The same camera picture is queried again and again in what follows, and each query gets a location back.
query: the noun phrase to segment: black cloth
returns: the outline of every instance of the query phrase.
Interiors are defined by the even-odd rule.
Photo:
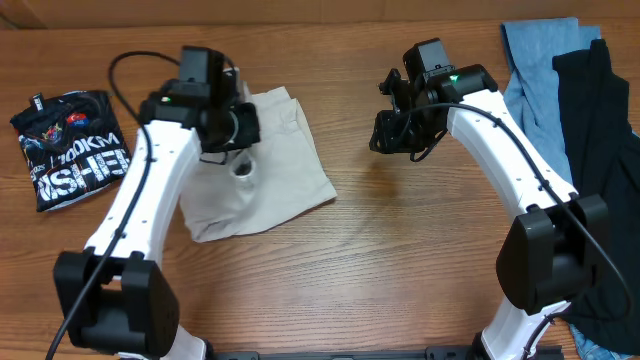
[[[640,355],[640,139],[627,120],[629,83],[612,72],[604,40],[554,57],[553,68],[573,185],[581,196],[600,194],[607,203],[608,253],[634,293],[636,310],[627,322],[569,321],[602,347]],[[625,304],[620,282],[606,268],[601,284],[574,301],[572,313],[611,318]]]
[[[39,212],[78,201],[127,172],[131,155],[104,91],[38,96],[11,124]]]

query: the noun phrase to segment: white cloth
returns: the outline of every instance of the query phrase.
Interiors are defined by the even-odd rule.
[[[266,231],[337,196],[298,101],[284,87],[252,100],[261,141],[230,153],[227,165],[200,162],[180,196],[194,241]]]

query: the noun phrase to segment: wooden table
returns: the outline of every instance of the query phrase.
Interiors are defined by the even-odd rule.
[[[640,128],[640,23],[593,19],[615,72],[631,83],[630,119]],[[335,203],[264,234],[191,241],[180,211],[170,226],[164,273],[181,323],[220,351],[355,351],[467,344],[492,319],[502,291],[494,264],[510,222],[461,144],[446,137],[420,164],[368,149],[373,121],[390,108],[376,84],[414,43],[440,37],[458,66],[483,64],[509,78],[497,21],[331,26],[166,27],[0,32],[0,118],[29,96],[107,89],[106,69],[125,51],[178,57],[184,44],[231,56],[253,92],[286,86],[300,100]],[[139,104],[177,69],[131,59],[117,72]],[[113,102],[129,144],[136,125]],[[52,266],[80,250],[117,186],[69,208],[35,211],[13,129],[0,128],[0,359],[42,359],[60,312]],[[575,358],[566,325],[543,343]],[[60,359],[86,358],[65,338]]]

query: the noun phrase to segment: gray cloth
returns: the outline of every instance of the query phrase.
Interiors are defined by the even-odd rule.
[[[579,26],[578,19],[565,18],[507,22],[501,32],[512,73],[504,93],[507,108],[542,158],[571,183],[560,123],[558,74],[551,59],[589,49],[591,40],[600,38],[600,28]]]

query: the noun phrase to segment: blue cloth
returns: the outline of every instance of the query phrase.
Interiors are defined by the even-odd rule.
[[[571,51],[589,49],[600,38],[597,26],[579,26],[578,19],[507,22],[502,40],[511,70],[504,101],[520,129],[542,158],[571,183],[564,150],[558,105],[558,74],[551,59]]]
[[[569,328],[576,342],[578,354],[583,360],[625,360],[631,357],[631,355],[618,354],[603,349],[599,345],[594,344],[593,341],[587,339],[575,326],[569,325]]]

